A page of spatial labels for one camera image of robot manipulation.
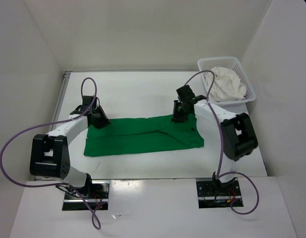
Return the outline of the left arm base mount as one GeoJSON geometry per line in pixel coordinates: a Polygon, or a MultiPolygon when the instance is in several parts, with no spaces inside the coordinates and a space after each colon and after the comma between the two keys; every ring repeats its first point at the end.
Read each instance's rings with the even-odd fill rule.
{"type": "MultiPolygon", "coordinates": [[[[82,189],[78,189],[85,198],[91,209],[99,206],[99,210],[108,210],[109,180],[93,180],[92,192],[87,195],[82,189]]],[[[80,196],[71,188],[61,186],[59,190],[64,192],[62,211],[83,211],[88,210],[80,196]]]]}

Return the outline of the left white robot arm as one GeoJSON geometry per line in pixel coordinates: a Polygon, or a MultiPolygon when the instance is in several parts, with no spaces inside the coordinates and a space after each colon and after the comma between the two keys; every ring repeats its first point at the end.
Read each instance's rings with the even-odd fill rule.
{"type": "Polygon", "coordinates": [[[58,179],[68,184],[68,193],[77,193],[82,198],[88,198],[95,190],[91,176],[71,166],[68,146],[88,127],[101,129],[109,125],[110,121],[101,106],[93,106],[85,116],[81,116],[80,109],[85,107],[78,106],[70,114],[68,122],[47,134],[37,134],[33,138],[30,174],[58,179]]]}

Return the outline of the green t shirt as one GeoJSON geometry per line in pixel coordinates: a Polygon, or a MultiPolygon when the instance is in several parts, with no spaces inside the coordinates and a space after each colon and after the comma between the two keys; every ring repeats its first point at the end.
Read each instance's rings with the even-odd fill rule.
{"type": "Polygon", "coordinates": [[[172,115],[152,118],[112,119],[102,129],[90,126],[84,156],[101,157],[201,148],[204,139],[198,132],[197,119],[175,123],[172,115]]]}

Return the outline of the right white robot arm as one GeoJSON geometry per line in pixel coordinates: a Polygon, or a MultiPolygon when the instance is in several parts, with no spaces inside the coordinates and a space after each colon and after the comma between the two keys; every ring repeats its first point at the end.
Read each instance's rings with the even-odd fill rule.
{"type": "Polygon", "coordinates": [[[258,146],[250,117],[246,113],[236,114],[209,102],[175,100],[171,121],[183,123],[189,115],[218,126],[220,156],[218,169],[212,175],[211,187],[215,194],[223,195],[236,179],[239,160],[250,155],[258,146]]]}

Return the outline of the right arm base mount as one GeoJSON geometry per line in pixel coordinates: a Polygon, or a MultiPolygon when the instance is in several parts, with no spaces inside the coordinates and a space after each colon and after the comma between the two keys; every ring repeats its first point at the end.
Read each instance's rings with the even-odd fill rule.
{"type": "Polygon", "coordinates": [[[216,192],[210,178],[196,180],[199,208],[243,207],[241,190],[237,180],[220,192],[216,192]]]}

